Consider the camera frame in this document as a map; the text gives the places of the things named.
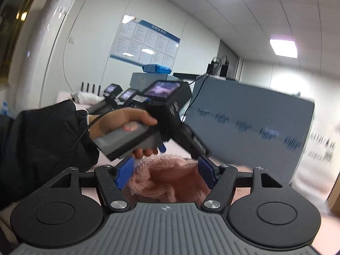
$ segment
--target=gray handle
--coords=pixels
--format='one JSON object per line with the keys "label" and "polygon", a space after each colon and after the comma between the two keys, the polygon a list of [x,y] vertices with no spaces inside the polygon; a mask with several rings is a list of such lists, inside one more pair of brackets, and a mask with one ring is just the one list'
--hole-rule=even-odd
{"label": "gray handle", "polygon": [[104,135],[103,137],[94,139],[94,143],[109,160],[114,160],[117,157],[123,158],[131,154],[135,149],[154,149],[163,144],[162,137],[160,133],[157,132],[134,146],[132,149],[126,151],[124,154],[117,155],[115,153],[115,151],[117,151],[119,148],[128,144],[136,137],[144,134],[148,129],[149,126],[147,125],[138,122],[129,122],[115,131]]}

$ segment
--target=pink knitted fabric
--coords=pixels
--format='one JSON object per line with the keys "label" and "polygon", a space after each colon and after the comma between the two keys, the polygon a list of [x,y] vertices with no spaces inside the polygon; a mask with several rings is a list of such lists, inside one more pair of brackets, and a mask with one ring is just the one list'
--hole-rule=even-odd
{"label": "pink knitted fabric", "polygon": [[[152,156],[140,161],[123,190],[131,203],[196,202],[198,205],[209,192],[198,173],[197,161],[174,155]],[[247,194],[249,189],[237,189],[234,200]]]}

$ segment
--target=black jacket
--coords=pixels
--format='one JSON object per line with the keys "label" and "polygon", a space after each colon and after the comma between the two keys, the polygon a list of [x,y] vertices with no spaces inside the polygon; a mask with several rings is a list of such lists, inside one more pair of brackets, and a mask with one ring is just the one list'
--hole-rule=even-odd
{"label": "black jacket", "polygon": [[19,201],[68,167],[89,170],[99,152],[87,132],[87,112],[72,101],[23,111],[13,120],[0,116],[0,210]]}

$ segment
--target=blue plastic package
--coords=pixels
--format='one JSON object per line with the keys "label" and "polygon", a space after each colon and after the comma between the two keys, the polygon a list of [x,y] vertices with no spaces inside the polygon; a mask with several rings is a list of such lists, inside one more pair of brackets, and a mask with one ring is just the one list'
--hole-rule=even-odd
{"label": "blue plastic package", "polygon": [[170,74],[171,69],[164,65],[160,64],[145,64],[143,67],[143,71],[146,73],[157,73],[157,74]]}

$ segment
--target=notice board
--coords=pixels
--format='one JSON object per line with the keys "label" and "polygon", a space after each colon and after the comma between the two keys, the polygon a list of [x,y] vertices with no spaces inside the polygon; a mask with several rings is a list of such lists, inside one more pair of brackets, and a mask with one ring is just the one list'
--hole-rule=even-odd
{"label": "notice board", "polygon": [[161,64],[172,69],[180,39],[145,20],[125,15],[110,57],[134,65]]}

